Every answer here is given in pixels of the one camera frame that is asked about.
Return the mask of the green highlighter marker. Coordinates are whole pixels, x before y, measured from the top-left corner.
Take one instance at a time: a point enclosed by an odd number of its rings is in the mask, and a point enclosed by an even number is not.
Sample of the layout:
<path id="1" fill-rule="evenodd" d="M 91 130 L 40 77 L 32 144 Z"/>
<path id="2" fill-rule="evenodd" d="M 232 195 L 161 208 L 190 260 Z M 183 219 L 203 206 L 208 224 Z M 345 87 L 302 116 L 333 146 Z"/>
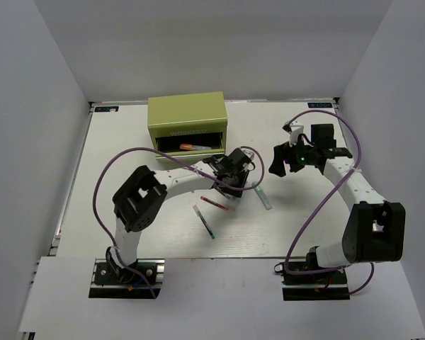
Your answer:
<path id="1" fill-rule="evenodd" d="M 260 185 L 257 185 L 256 182 L 252 183 L 252 186 L 254 187 L 254 191 L 259 197 L 259 200 L 263 204 L 266 210 L 271 210 L 273 206 L 271 205 L 271 202 L 269 201 L 267 195 L 265 194 L 264 190 Z"/>

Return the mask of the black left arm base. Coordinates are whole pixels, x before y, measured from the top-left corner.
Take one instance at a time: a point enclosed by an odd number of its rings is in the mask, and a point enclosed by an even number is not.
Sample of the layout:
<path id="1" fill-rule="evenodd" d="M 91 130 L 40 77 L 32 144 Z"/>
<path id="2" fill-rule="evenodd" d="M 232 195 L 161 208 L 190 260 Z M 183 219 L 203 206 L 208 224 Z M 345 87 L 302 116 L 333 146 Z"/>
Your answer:
<path id="1" fill-rule="evenodd" d="M 139 260 L 136 269 L 142 273 L 154 291 L 151 293 L 147 284 L 137 274 L 125 270 L 123 279 L 119 279 L 108 267 L 105 259 L 95 261 L 89 288 L 89 298 L 153 300 L 162 289 L 165 261 L 163 259 Z"/>

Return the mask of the orange highlighter marker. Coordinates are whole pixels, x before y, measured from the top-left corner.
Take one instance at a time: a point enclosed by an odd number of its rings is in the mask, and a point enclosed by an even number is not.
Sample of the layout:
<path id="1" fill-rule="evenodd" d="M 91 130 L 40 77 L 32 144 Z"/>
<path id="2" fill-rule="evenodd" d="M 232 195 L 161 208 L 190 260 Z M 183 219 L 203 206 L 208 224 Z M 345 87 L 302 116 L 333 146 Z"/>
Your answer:
<path id="1" fill-rule="evenodd" d="M 183 150 L 183 151 L 194 150 L 194 147 L 193 147 L 192 144 L 181 144 L 179 148 L 180 148 L 180 150 Z"/>

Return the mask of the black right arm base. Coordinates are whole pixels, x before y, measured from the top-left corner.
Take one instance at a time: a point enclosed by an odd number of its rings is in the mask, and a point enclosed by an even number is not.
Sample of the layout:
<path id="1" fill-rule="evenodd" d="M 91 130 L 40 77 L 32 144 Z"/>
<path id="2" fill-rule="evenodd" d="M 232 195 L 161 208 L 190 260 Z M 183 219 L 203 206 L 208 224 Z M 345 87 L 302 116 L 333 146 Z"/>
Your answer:
<path id="1" fill-rule="evenodd" d="M 291 275 L 285 272 L 283 263 L 273 268 L 275 274 L 282 277 L 283 300 L 303 301 L 340 301 L 349 300 L 348 281 L 344 270 L 314 275 Z"/>

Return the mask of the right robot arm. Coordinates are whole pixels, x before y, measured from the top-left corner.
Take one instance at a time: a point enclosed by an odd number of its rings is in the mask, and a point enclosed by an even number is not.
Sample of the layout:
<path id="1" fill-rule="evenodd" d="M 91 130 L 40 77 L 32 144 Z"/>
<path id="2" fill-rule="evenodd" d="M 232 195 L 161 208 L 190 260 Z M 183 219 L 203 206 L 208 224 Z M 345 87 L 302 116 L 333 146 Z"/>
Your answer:
<path id="1" fill-rule="evenodd" d="M 314 124 L 311 136 L 297 121 L 283 129 L 288 142 L 274 147 L 269 171 L 279 177 L 313 166 L 333 185 L 350 215 L 341 239 L 312 247 L 306 256 L 307 277 L 324 281 L 332 270 L 354 263 L 395 262 L 402 257 L 406 211 L 380 195 L 357 169 L 357 160 L 345 147 L 338 147 L 332 124 Z"/>

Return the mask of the green metal drawer chest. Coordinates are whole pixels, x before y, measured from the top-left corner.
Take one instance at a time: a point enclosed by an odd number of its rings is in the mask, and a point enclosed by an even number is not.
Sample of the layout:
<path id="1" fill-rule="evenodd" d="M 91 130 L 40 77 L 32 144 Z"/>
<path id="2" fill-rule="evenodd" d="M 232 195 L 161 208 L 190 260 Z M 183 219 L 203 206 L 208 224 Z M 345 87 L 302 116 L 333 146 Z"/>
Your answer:
<path id="1" fill-rule="evenodd" d="M 159 96 L 148 99 L 147 128 L 153 148 L 181 160 L 223 154 L 227 144 L 223 92 Z M 180 150 L 181 144 L 194 150 Z"/>

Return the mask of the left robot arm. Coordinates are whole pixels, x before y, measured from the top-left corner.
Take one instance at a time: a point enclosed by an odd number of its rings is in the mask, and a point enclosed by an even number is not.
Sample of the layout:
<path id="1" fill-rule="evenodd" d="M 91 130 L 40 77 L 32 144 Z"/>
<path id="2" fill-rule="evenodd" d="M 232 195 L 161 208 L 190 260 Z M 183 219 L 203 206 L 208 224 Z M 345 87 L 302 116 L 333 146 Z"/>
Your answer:
<path id="1" fill-rule="evenodd" d="M 208 157 L 193 165 L 151 171 L 138 167 L 113 196 L 116 216 L 111 274 L 126 283 L 135 276 L 140 235 L 157 217 L 164 201 L 188 192 L 215 189 L 226 197 L 240 197 L 254 160 L 252 151 L 236 148 L 228 155 Z"/>

